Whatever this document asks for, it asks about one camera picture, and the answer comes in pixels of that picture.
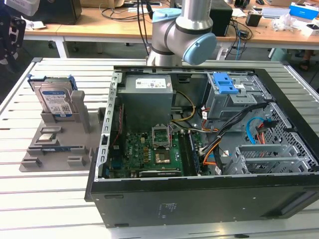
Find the yellow wire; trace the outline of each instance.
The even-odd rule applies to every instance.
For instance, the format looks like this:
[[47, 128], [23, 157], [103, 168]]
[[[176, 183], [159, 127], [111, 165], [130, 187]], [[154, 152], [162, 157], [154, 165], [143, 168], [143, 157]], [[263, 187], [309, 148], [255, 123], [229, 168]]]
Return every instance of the yellow wire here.
[[183, 95], [186, 99], [188, 99], [188, 101], [191, 103], [191, 106], [193, 107], [193, 111], [192, 111], [192, 113], [190, 114], [190, 116], [188, 116], [188, 117], [186, 117], [186, 118], [182, 118], [182, 119], [172, 119], [171, 121], [172, 122], [179, 122], [179, 121], [185, 121], [185, 120], [188, 120], [188, 119], [190, 119], [190, 118], [192, 118], [193, 116], [194, 116], [194, 114], [195, 114], [195, 105], [194, 105], [194, 103], [193, 103], [193, 101], [191, 101], [190, 100], [190, 98], [187, 96], [187, 95], [185, 95], [183, 92], [181, 92], [181, 91], [177, 91], [178, 93], [180, 93], [181, 95]]

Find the light blue end cap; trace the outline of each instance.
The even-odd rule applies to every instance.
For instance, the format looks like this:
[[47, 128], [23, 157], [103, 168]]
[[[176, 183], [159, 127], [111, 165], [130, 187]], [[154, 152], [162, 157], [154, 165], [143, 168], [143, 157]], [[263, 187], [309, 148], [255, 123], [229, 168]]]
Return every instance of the light blue end cap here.
[[186, 49], [183, 61], [190, 65], [199, 65], [212, 55], [216, 45], [217, 39], [214, 33], [202, 35]]
[[167, 21], [177, 18], [181, 14], [179, 8], [161, 8], [153, 14], [153, 22]]

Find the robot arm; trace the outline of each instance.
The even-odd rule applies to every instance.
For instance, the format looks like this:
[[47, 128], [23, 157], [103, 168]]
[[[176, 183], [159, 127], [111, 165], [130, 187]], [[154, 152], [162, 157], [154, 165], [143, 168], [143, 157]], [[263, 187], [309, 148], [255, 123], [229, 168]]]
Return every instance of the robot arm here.
[[[34, 15], [40, 0], [4, 0], [4, 4], [27, 15]], [[10, 16], [3, 3], [0, 3], [0, 64], [11, 71], [18, 69], [15, 62], [17, 49], [22, 47], [25, 21]]]
[[209, 17], [212, 0], [183, 0], [182, 10], [165, 8], [153, 15], [150, 66], [181, 66], [181, 60], [198, 65], [216, 48]]

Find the power connector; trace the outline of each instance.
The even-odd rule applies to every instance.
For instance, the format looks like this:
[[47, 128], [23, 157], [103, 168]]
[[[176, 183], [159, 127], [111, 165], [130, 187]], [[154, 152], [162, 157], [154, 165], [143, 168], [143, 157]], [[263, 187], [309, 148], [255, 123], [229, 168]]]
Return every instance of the power connector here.
[[240, 36], [243, 38], [248, 38], [249, 35], [249, 31], [245, 31], [245, 30], [239, 30], [240, 32]]

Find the person's leg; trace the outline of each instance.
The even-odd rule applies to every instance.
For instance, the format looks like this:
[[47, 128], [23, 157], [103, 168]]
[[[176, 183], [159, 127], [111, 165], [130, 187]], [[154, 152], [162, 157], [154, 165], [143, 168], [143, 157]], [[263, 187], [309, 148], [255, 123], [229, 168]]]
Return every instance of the person's leg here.
[[311, 59], [311, 56], [313, 55], [313, 52], [314, 52], [313, 50], [305, 50], [303, 60], [299, 63], [300, 69], [304, 71], [307, 71], [309, 69], [310, 59]]

